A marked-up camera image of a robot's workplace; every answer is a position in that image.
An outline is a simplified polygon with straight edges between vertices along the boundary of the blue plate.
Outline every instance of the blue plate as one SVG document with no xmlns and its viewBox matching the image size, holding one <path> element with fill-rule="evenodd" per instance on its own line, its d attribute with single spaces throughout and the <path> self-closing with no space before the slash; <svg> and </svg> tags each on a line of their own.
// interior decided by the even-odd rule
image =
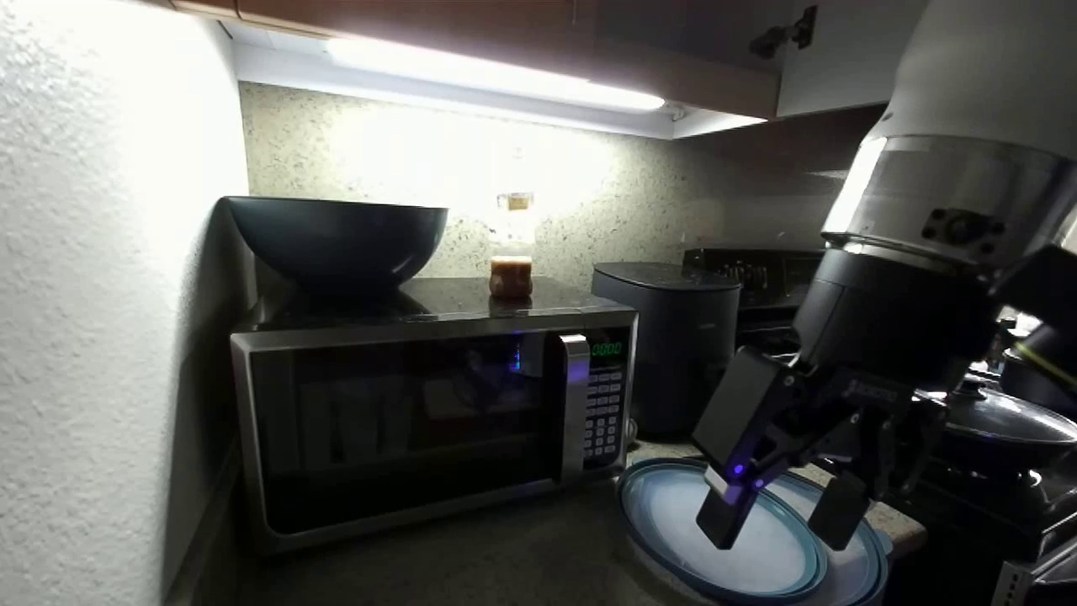
<svg viewBox="0 0 1077 606">
<path fill-rule="evenodd" d="M 806 519 L 762 491 L 736 547 L 717 548 L 696 525 L 710 491 L 702 461 L 643 461 L 622 474 L 630 540 L 673 578 L 717 602 L 796 602 L 828 576 Z"/>
<path fill-rule="evenodd" d="M 807 519 L 820 498 L 820 488 L 800 474 L 781 474 L 768 484 L 768 491 L 790 505 L 800 519 Z M 825 552 L 830 562 L 830 576 L 817 585 L 817 593 L 810 593 L 807 602 L 879 602 L 890 578 L 890 558 L 879 533 L 869 522 L 855 529 L 852 542 L 842 552 L 828 547 Z"/>
</svg>

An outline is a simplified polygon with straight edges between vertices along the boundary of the glass jar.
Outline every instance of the glass jar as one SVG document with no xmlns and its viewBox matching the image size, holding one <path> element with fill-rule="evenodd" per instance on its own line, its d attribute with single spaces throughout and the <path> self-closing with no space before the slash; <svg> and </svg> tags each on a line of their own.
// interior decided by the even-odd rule
<svg viewBox="0 0 1077 606">
<path fill-rule="evenodd" d="M 496 202 L 490 299 L 533 299 L 535 198 L 507 191 Z"/>
</svg>

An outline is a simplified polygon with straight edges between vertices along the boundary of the upper cabinet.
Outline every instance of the upper cabinet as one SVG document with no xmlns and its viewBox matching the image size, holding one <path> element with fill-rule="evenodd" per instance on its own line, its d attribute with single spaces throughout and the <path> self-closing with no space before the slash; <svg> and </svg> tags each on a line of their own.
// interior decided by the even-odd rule
<svg viewBox="0 0 1077 606">
<path fill-rule="evenodd" d="M 884 104 L 921 7 L 927 0 L 796 0 L 778 119 Z"/>
<path fill-rule="evenodd" d="M 927 0 L 175 0 L 175 7 L 313 42 L 383 37 L 651 90 L 673 101 L 654 119 L 651 136 L 683 139 L 746 126 L 744 113 L 790 119 L 884 104 Z"/>
<path fill-rule="evenodd" d="M 184 11 L 274 32 L 383 37 L 773 119 L 778 67 L 723 54 L 729 32 L 751 34 L 771 19 L 751 11 L 765 2 L 771 12 L 789 7 L 789 0 L 175 0 Z"/>
</svg>

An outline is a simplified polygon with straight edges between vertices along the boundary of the microwave window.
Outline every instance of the microwave window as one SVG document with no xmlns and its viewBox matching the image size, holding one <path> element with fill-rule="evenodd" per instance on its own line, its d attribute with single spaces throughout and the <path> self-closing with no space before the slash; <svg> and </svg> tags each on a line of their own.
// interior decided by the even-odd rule
<svg viewBox="0 0 1077 606">
<path fill-rule="evenodd" d="M 255 354 L 268 525 L 297 533 L 560 473 L 544 337 Z"/>
</svg>

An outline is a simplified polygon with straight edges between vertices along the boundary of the dark bowl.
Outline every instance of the dark bowl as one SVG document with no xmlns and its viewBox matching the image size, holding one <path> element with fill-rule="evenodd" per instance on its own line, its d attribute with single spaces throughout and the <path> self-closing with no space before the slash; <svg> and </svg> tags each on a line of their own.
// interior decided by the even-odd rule
<svg viewBox="0 0 1077 606">
<path fill-rule="evenodd" d="M 246 245 L 322 296 L 376 296 L 396 290 L 435 255 L 446 209 L 332 198 L 226 198 Z"/>
</svg>

